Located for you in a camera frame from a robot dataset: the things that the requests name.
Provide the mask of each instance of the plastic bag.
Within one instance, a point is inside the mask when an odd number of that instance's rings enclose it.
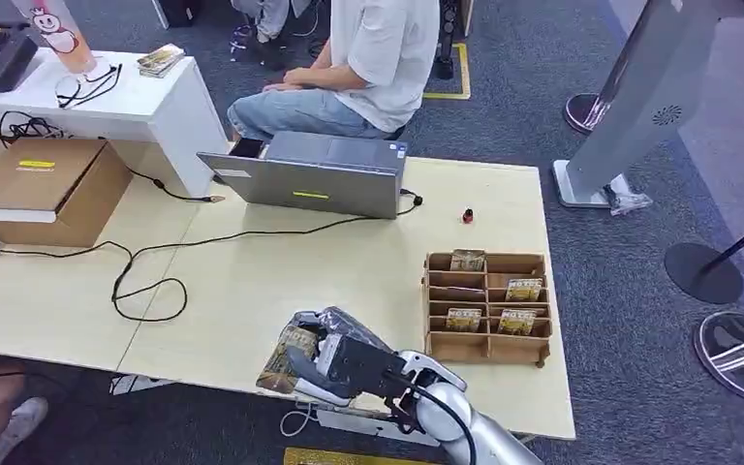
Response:
[[[351,337],[370,346],[375,346],[382,351],[392,353],[393,350],[381,340],[380,337],[370,331],[368,327],[355,319],[352,315],[344,312],[338,307],[327,307],[318,314],[321,326],[329,334],[341,334]]]
[[[605,198],[611,207],[611,216],[625,215],[632,210],[645,208],[654,203],[651,198],[645,194],[620,194],[614,192],[610,186],[604,186]]]

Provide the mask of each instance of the brown cardboard box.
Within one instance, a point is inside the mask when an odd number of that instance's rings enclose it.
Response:
[[[20,139],[0,156],[0,240],[90,247],[131,178],[106,140]]]

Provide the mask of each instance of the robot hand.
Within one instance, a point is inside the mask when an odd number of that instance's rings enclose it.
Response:
[[[324,325],[326,312],[349,325]],[[315,359],[287,347],[298,376],[296,391],[339,407],[348,406],[363,392],[382,397],[391,409],[391,420],[403,433],[417,430],[436,439],[456,464],[542,464],[509,431],[476,411],[466,400],[466,382],[434,358],[390,350],[334,307],[321,314],[298,313],[293,322],[320,339]]]

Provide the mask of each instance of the jeans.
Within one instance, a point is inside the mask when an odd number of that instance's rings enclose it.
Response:
[[[389,136],[323,89],[270,90],[244,97],[227,109],[227,117],[243,138],[264,141],[280,131],[363,139]]]

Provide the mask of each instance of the laptop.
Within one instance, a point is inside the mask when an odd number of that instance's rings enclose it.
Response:
[[[198,156],[249,203],[393,219],[407,148],[397,140],[281,132],[258,156]]]

